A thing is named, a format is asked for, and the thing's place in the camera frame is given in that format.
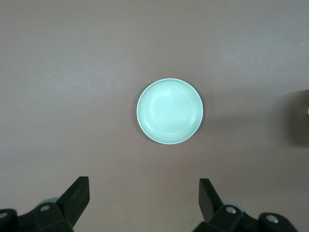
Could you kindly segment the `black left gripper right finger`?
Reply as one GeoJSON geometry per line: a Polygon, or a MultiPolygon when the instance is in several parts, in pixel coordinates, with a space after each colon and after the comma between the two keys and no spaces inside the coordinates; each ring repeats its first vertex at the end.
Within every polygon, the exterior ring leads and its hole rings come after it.
{"type": "Polygon", "coordinates": [[[209,179],[199,180],[198,203],[204,221],[195,232],[297,232],[284,216],[262,213],[254,219],[238,207],[224,204],[209,179]]]}

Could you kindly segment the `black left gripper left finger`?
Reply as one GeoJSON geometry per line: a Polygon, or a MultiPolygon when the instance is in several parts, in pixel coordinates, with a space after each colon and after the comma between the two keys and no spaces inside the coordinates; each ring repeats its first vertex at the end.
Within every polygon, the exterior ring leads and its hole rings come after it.
{"type": "Polygon", "coordinates": [[[30,212],[0,211],[2,232],[72,232],[90,200],[89,178],[80,176],[56,201],[45,201],[30,212]]]}

